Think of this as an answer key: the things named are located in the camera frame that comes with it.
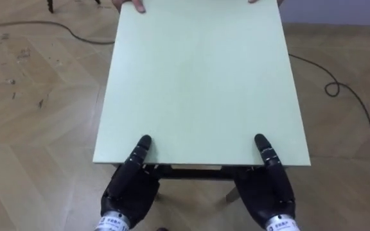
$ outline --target chair leg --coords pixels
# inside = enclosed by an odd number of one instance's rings
[[[229,192],[226,197],[225,197],[225,201],[227,203],[232,203],[234,201],[236,201],[237,199],[239,199],[240,195],[239,195],[239,192],[238,192],[238,189],[236,187],[234,187],[231,192]]]
[[[49,10],[49,12],[54,13],[53,0],[48,0],[48,10]]]

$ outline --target label on robot wrist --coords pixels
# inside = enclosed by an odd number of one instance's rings
[[[128,231],[129,226],[122,219],[114,216],[103,216],[95,230]]]
[[[267,231],[300,231],[294,219],[283,218],[271,223]]]

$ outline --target human hand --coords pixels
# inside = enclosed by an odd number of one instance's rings
[[[248,0],[248,3],[255,3],[255,2],[257,2],[257,1],[259,1],[259,0]],[[277,1],[277,5],[278,6],[281,6],[281,4],[282,4],[282,2],[284,1],[284,0],[276,0]]]
[[[114,6],[118,10],[118,12],[121,13],[122,4],[124,2],[127,2],[127,1],[132,1],[132,3],[135,6],[135,9],[139,13],[145,13],[146,12],[145,7],[144,7],[144,5],[142,3],[142,0],[112,0],[112,3],[114,4]],[[255,3],[257,1],[259,1],[259,0],[248,0],[248,3]],[[278,1],[277,2],[277,5],[280,6],[284,0],[277,0],[277,1]]]
[[[114,6],[116,7],[116,9],[118,10],[119,13],[121,13],[121,7],[122,7],[122,4],[124,2],[127,2],[127,1],[132,1],[132,3],[134,4],[135,6],[135,9],[139,12],[139,13],[145,13],[145,7],[142,3],[142,0],[112,0],[112,3],[114,4]]]
[[[285,170],[263,135],[255,136],[255,142],[265,166],[236,168],[234,182],[241,199],[260,227],[266,228],[273,218],[282,217],[291,219],[290,224],[296,227],[294,192]]]

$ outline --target herringbone parquet floor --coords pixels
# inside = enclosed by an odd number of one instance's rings
[[[52,20],[113,40],[111,3],[0,0],[0,22]],[[370,27],[285,25],[289,51],[352,86],[370,111]],[[112,46],[93,46],[52,26],[0,28],[0,231],[93,230],[114,170],[92,164]],[[291,59],[312,167],[288,170],[303,230],[370,230],[370,133],[346,90],[325,95],[329,76]],[[164,181],[136,230],[259,230],[227,182]]]

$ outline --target black cable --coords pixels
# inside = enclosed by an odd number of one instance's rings
[[[59,23],[59,22],[53,22],[53,21],[14,21],[14,22],[3,22],[0,23],[0,27],[3,26],[15,26],[15,25],[24,25],[24,24],[44,24],[44,25],[52,25],[52,26],[59,26],[61,28],[64,28],[65,30],[69,31],[69,33],[76,39],[81,40],[82,42],[87,42],[89,44],[95,44],[95,45],[112,45],[115,43],[115,41],[109,41],[109,42],[100,42],[100,41],[93,41],[88,40],[79,37],[78,35],[75,35],[74,32],[72,32],[71,29],[69,29],[67,26]]]
[[[360,97],[359,97],[359,95],[350,87],[350,86],[348,86],[348,85],[346,85],[345,83],[341,83],[341,82],[339,82],[337,79],[336,79],[336,77],[334,77],[334,75],[329,71],[329,70],[327,70],[325,67],[323,67],[323,66],[321,66],[321,65],[319,65],[319,64],[317,64],[317,63],[315,63],[315,62],[313,62],[313,61],[309,61],[309,60],[307,60],[307,59],[305,59],[305,58],[301,58],[301,57],[299,57],[299,56],[296,56],[296,55],[292,55],[292,54],[289,54],[289,56],[292,56],[292,57],[294,57],[294,58],[297,58],[297,59],[299,59],[299,60],[302,60],[302,61],[304,61],[304,62],[307,62],[307,63],[309,63],[309,64],[312,64],[312,65],[314,65],[314,66],[317,66],[317,67],[319,67],[320,69],[322,69],[323,71],[325,71],[326,73],[328,73],[330,76],[331,76],[331,78],[333,79],[333,82],[330,82],[330,83],[328,83],[328,84],[326,84],[325,85],[325,93],[328,95],[328,96],[330,96],[330,97],[333,97],[333,98],[335,98],[335,97],[337,97],[338,95],[339,95],[339,93],[340,93],[340,87],[344,87],[344,88],[346,88],[348,91],[350,91],[351,93],[352,93],[352,95],[354,95],[354,97],[356,97],[356,99],[358,100],[358,102],[359,102],[359,104],[360,104],[360,106],[362,107],[362,109],[364,110],[364,112],[365,112],[365,115],[366,115],[366,118],[367,118],[367,121],[368,121],[368,123],[369,123],[369,128],[370,128],[370,115],[369,115],[369,112],[367,111],[367,108],[366,108],[366,106],[365,106],[365,104],[364,104],[364,102],[360,99]],[[330,86],[333,86],[333,85],[336,85],[337,87],[336,87],[336,91],[334,92],[334,93],[330,93],[329,91],[328,91],[328,87],[330,87]]]
[[[100,41],[93,41],[93,40],[88,40],[88,39],[84,39],[84,38],[82,38],[82,37],[79,37],[78,35],[75,35],[73,32],[72,32],[72,30],[71,29],[69,29],[67,26],[65,26],[65,25],[63,25],[63,24],[61,24],[61,23],[59,23],[59,22],[53,22],[53,21],[14,21],[14,22],[4,22],[4,23],[0,23],[0,27],[3,27],[3,26],[15,26],[15,25],[23,25],[23,24],[44,24],[44,25],[52,25],[52,26],[59,26],[59,27],[61,27],[61,28],[64,28],[64,29],[66,29],[74,38],[76,38],[76,39],[78,39],[78,40],[81,40],[82,42],[86,42],[86,43],[89,43],[89,44],[95,44],[95,45],[112,45],[112,44],[114,44],[115,43],[115,41],[108,41],[108,42],[100,42]],[[296,56],[296,55],[292,55],[292,54],[289,54],[289,56],[292,56],[292,57],[294,57],[294,58],[297,58],[297,59],[299,59],[299,60],[302,60],[302,61],[304,61],[304,62],[307,62],[307,63],[309,63],[309,64],[312,64],[312,65],[314,65],[314,66],[316,66],[316,67],[319,67],[320,69],[322,69],[323,71],[325,71],[326,73],[328,73],[330,76],[331,76],[331,78],[332,78],[332,80],[333,80],[333,82],[330,82],[330,83],[328,83],[328,84],[326,84],[325,85],[325,88],[324,88],[324,90],[325,90],[325,93],[328,95],[328,96],[330,96],[330,97],[333,97],[333,98],[335,98],[335,97],[337,97],[338,95],[339,95],[339,93],[340,93],[340,87],[344,87],[344,88],[346,88],[348,91],[350,91],[353,95],[354,95],[354,97],[356,97],[356,99],[358,100],[358,102],[359,102],[359,104],[360,104],[360,106],[362,107],[362,109],[364,110],[364,112],[365,112],[365,115],[366,115],[366,118],[367,118],[367,121],[368,121],[368,123],[369,123],[369,127],[370,127],[370,115],[369,115],[369,112],[367,111],[367,108],[366,108],[366,106],[365,106],[365,104],[364,104],[364,102],[362,102],[362,100],[360,99],[360,97],[359,97],[359,95],[350,87],[350,86],[348,86],[348,85],[346,85],[346,84],[344,84],[344,83],[341,83],[341,82],[339,82],[337,79],[336,79],[336,77],[334,77],[334,75],[329,71],[329,70],[327,70],[325,67],[323,67],[323,66],[321,66],[321,65],[319,65],[319,64],[317,64],[317,63],[315,63],[315,62],[313,62],[313,61],[309,61],[309,60],[307,60],[307,59],[305,59],[305,58],[301,58],[301,57],[299,57],[299,56]],[[333,85],[336,85],[337,86],[337,88],[336,88],[336,91],[335,91],[335,93],[330,93],[329,91],[328,91],[328,87],[330,87],[330,86],[333,86]]]

